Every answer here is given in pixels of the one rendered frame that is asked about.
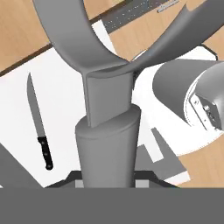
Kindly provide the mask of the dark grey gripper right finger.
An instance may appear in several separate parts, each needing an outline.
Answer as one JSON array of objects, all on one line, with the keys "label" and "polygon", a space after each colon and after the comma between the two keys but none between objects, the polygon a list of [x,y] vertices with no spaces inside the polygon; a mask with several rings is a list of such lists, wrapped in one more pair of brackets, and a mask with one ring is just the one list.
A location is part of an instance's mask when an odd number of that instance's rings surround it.
[{"label": "dark grey gripper right finger", "polygon": [[159,179],[153,171],[135,171],[134,172],[135,188],[176,188],[175,185]]}]

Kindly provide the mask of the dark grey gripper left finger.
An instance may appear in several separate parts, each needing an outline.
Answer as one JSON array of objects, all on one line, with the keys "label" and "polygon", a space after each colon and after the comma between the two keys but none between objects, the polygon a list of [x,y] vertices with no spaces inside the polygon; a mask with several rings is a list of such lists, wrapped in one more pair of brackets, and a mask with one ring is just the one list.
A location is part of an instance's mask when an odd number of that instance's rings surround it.
[{"label": "dark grey gripper left finger", "polygon": [[81,171],[71,171],[65,179],[62,179],[59,182],[51,184],[48,188],[83,188],[83,180]]}]

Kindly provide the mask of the grey Y-shaped peeler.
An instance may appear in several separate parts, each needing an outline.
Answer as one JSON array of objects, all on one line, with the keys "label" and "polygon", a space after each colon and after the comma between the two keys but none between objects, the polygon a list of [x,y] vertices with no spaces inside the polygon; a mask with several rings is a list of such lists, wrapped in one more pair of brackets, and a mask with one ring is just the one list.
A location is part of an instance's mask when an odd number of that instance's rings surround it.
[{"label": "grey Y-shaped peeler", "polygon": [[141,109],[133,79],[146,67],[182,56],[224,26],[224,0],[187,0],[164,33],[139,58],[127,61],[98,39],[83,0],[33,0],[59,56],[80,72],[86,114],[75,127],[85,187],[131,187]]}]

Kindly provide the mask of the white cutting board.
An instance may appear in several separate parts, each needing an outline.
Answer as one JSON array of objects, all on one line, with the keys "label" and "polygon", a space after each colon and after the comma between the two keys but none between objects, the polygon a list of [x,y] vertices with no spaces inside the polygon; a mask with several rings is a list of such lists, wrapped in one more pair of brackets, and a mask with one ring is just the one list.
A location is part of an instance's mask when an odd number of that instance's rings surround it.
[{"label": "white cutting board", "polygon": [[[133,102],[143,111],[139,144],[146,146],[153,162],[165,160],[157,137],[168,143],[174,157],[202,151],[221,136],[220,131],[191,127],[154,96],[152,80],[157,66],[146,68],[136,81]],[[48,171],[32,113],[26,83],[31,76],[54,168]],[[74,127],[86,114],[81,75],[53,49],[24,63],[0,78],[0,144],[43,186],[65,178],[80,168]]]}]

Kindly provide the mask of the grey cylindrical appliance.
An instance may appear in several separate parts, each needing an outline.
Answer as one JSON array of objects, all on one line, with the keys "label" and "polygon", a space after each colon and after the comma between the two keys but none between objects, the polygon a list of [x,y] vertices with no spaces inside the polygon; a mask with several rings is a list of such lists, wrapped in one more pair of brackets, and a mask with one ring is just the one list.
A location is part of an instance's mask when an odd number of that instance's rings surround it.
[{"label": "grey cylindrical appliance", "polygon": [[156,72],[152,89],[157,99],[186,123],[191,105],[202,127],[207,119],[224,131],[224,60],[175,59]]}]

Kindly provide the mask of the dark grey perforated panel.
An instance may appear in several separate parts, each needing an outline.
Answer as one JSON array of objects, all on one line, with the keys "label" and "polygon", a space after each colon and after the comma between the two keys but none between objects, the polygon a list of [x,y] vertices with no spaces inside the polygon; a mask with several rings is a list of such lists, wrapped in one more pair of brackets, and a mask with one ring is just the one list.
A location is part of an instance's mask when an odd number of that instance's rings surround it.
[{"label": "dark grey perforated panel", "polygon": [[101,21],[107,33],[111,33],[150,11],[157,11],[160,5],[167,4],[170,1],[171,0],[131,0],[123,7],[103,16]]}]

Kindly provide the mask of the small pale grey bar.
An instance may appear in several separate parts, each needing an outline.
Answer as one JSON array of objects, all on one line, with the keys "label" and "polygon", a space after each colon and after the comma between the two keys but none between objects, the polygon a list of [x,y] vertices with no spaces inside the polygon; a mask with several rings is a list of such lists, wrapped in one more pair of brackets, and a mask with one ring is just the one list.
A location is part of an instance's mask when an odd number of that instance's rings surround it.
[{"label": "small pale grey bar", "polygon": [[168,8],[172,7],[174,4],[177,4],[179,0],[171,0],[169,3],[162,4],[158,7],[157,13],[167,10]]}]

